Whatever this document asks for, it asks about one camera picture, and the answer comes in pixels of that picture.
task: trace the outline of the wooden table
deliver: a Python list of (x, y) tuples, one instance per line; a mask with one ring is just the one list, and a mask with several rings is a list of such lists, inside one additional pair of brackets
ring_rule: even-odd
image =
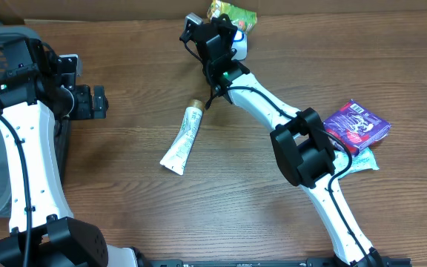
[[(79, 83), (103, 84), (107, 119), (74, 122), (64, 183), (76, 218), (148, 257), (292, 260), (331, 256), (311, 201), (283, 178), (268, 132), (216, 99), (184, 176), (159, 164), (189, 99), (206, 100), (183, 21), (34, 25), (57, 53), (78, 53)], [(391, 122), (379, 171), (341, 181), (382, 255), (427, 266), (427, 11), (263, 16), (245, 64), (294, 107), (323, 119), (356, 99)], [(0, 238), (7, 220), (0, 219)]]

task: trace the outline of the brown cap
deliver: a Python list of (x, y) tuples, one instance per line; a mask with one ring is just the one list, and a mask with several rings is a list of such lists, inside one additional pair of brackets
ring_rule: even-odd
[(202, 112), (204, 112), (205, 105), (202, 101), (197, 99), (192, 99), (189, 101), (189, 107), (194, 107), (200, 109)]

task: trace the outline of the purple snack package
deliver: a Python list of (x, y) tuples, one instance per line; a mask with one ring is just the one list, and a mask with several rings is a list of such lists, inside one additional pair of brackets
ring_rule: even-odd
[[(369, 145), (388, 135), (390, 123), (351, 99), (324, 121), (327, 132), (339, 138), (356, 156)], [(341, 151), (343, 148), (333, 142)]]

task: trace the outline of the brown wall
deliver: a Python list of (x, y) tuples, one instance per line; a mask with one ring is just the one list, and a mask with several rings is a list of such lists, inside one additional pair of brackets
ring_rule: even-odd
[[(427, 0), (228, 0), (260, 15), (427, 10)], [(205, 16), (211, 0), (0, 0), (0, 20), (120, 21)]]

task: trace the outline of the green snack bag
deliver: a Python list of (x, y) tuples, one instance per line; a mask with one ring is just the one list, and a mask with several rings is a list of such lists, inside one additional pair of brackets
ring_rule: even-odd
[(230, 17), (233, 25), (237, 26), (239, 30), (246, 34), (253, 29), (254, 25), (258, 21), (256, 18), (256, 12), (244, 10), (219, 0), (212, 1), (212, 4), (207, 11), (207, 17), (211, 20), (212, 18), (218, 18), (223, 13)]

